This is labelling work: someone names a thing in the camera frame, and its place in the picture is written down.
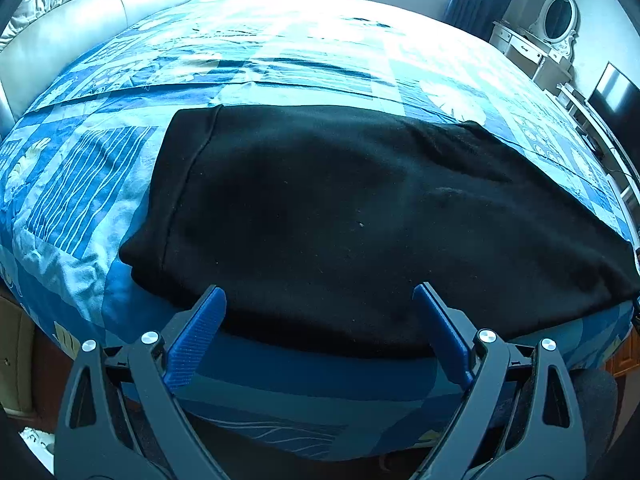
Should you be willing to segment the white tv cabinet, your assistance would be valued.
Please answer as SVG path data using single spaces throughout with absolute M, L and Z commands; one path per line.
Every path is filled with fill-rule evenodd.
M 603 119 L 570 84 L 564 84 L 555 96 L 576 124 L 578 133 L 588 142 L 620 189 L 622 199 L 636 226 L 639 225 L 639 144 L 630 148 L 623 145 Z

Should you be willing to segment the wooden bedside cabinet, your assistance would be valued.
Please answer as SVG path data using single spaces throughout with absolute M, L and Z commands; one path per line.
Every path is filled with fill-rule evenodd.
M 6 414 L 32 418 L 32 343 L 35 324 L 13 301 L 1 298 L 0 394 Z

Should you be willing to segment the white vanity table with mirror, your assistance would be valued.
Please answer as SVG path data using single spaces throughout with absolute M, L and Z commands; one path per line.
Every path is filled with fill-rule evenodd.
M 544 0 L 533 24 L 495 22 L 489 43 L 552 96 L 573 79 L 579 11 L 575 0 Z

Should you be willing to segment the cream tufted leather headboard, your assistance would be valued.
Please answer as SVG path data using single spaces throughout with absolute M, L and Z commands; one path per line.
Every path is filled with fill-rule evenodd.
M 64 68 L 148 16 L 189 0 L 18 0 L 1 29 L 1 133 Z

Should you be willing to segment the blue patterned bed sheet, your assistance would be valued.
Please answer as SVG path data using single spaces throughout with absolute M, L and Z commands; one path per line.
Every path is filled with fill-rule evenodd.
M 179 310 L 139 286 L 119 251 L 148 212 L 171 119 L 219 105 L 476 122 L 634 247 L 620 193 L 570 118 L 487 42 L 371 1 L 191 0 L 67 65 L 2 139 L 1 275 L 68 354 L 88 339 L 134 341 Z M 628 335 L 636 298 L 498 334 L 550 337 L 569 367 L 597 367 Z M 177 396 L 193 415 L 298 456 L 382 455 L 433 443 L 460 403 L 430 350 L 411 360 L 334 356 L 221 325 Z

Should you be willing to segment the black flat television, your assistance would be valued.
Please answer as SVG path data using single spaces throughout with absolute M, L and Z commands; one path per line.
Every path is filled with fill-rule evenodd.
M 639 89 L 608 63 L 587 102 L 621 144 L 639 144 Z

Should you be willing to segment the black studded pants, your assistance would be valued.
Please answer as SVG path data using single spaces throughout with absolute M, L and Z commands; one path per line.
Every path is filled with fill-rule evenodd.
M 347 106 L 179 110 L 119 251 L 174 307 L 219 286 L 230 335 L 309 352 L 431 352 L 416 285 L 525 335 L 634 299 L 634 252 L 476 122 Z

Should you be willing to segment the brown wooden dresser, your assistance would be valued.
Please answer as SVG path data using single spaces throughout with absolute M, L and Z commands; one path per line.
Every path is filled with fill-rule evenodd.
M 639 335 L 632 330 L 628 338 L 605 363 L 605 369 L 614 377 L 627 375 L 639 368 Z

